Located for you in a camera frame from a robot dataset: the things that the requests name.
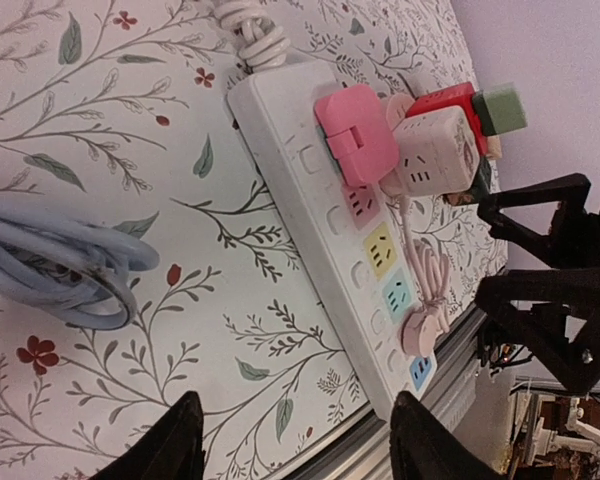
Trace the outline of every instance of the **coiled cable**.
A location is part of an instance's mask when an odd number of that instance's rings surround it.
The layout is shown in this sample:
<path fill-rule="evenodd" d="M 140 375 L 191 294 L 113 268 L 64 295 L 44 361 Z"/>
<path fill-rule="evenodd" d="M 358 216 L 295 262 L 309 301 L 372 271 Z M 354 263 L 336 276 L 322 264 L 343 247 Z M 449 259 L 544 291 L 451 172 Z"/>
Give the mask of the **coiled cable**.
<path fill-rule="evenodd" d="M 126 233 L 0 199 L 0 294 L 71 325 L 127 325 L 137 313 L 129 272 L 158 262 L 153 248 Z M 110 298 L 119 311 L 93 312 Z"/>
<path fill-rule="evenodd" d="M 232 0 L 217 7 L 214 13 L 223 30 L 240 30 L 246 45 L 238 51 L 238 56 L 253 72 L 285 63 L 291 41 L 258 3 Z"/>
<path fill-rule="evenodd" d="M 412 312 L 411 315 L 421 321 L 420 325 L 410 325 L 411 318 L 407 319 L 404 328 L 409 328 L 410 335 L 418 336 L 417 339 L 406 338 L 403 332 L 403 348 L 414 355 L 428 356 L 429 350 L 433 350 L 435 337 L 443 332 L 449 332 L 449 310 L 447 306 L 447 295 L 450 283 L 449 257 L 445 254 L 438 256 L 431 246 L 422 242 L 415 242 L 409 228 L 409 206 L 411 200 L 406 195 L 399 198 L 400 215 L 402 217 L 402 228 L 405 239 L 405 255 L 418 279 L 420 293 L 422 295 L 422 310 Z"/>

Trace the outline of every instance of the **floral pattern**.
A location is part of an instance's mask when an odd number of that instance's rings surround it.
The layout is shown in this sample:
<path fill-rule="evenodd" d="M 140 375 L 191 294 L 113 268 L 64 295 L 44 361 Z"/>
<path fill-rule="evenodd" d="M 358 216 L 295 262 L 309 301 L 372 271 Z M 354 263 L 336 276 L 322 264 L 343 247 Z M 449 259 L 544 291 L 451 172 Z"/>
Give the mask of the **floral pattern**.
<path fill-rule="evenodd" d="M 27 340 L 27 348 L 18 348 L 16 356 L 22 363 L 32 363 L 37 375 L 44 375 L 47 367 L 53 367 L 60 361 L 60 357 L 53 353 L 55 348 L 56 345 L 51 340 L 41 342 L 38 337 L 31 335 Z"/>
<path fill-rule="evenodd" d="M 266 3 L 294 54 L 343 86 L 386 97 L 475 81 L 448 0 Z M 205 409 L 206 479 L 275 477 L 367 401 L 226 109 L 247 72 L 211 7 L 0 2 L 0 197 L 161 254 L 132 280 L 140 313 L 120 331 L 0 297 L 0 479 L 88 478 L 187 389 Z M 504 245 L 475 207 L 412 205 L 414 234 L 450 255 L 457 316 Z"/>

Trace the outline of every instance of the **pink cable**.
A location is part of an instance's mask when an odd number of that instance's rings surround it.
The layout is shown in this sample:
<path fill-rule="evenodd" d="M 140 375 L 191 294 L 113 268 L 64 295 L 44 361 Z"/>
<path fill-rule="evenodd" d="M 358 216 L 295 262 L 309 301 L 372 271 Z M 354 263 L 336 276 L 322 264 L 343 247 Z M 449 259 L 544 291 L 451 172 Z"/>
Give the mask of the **pink cable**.
<path fill-rule="evenodd" d="M 409 228 L 409 207 L 411 199 L 400 196 L 400 215 L 405 239 L 405 253 L 418 279 L 422 293 L 425 316 L 433 316 L 438 324 L 438 333 L 449 331 L 449 311 L 447 295 L 450 282 L 450 262 L 445 254 L 436 252 L 423 242 L 414 242 Z"/>

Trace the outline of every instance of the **power strip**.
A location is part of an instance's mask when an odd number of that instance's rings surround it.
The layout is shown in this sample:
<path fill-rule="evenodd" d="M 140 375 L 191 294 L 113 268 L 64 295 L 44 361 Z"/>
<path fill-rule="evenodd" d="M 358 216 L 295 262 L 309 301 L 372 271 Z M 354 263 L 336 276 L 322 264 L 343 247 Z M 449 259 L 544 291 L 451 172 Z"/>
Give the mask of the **power strip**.
<path fill-rule="evenodd" d="M 311 61 L 251 75 L 228 101 L 371 405 L 388 420 L 398 392 L 420 398 L 437 364 L 400 346 L 417 294 L 383 194 L 344 184 L 314 115 L 340 88 L 327 63 Z"/>

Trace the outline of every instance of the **white wall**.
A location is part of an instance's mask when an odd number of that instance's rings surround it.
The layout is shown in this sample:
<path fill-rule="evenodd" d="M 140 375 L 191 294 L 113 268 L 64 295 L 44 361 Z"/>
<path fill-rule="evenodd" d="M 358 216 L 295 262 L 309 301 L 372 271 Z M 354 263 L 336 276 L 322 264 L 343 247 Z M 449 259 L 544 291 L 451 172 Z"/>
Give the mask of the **white wall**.
<path fill-rule="evenodd" d="M 503 188 L 585 173 L 600 206 L 600 0 L 455 0 L 480 84 L 513 81 L 529 127 L 503 137 Z M 546 231 L 553 207 L 512 216 Z M 542 264 L 517 247 L 510 266 Z"/>

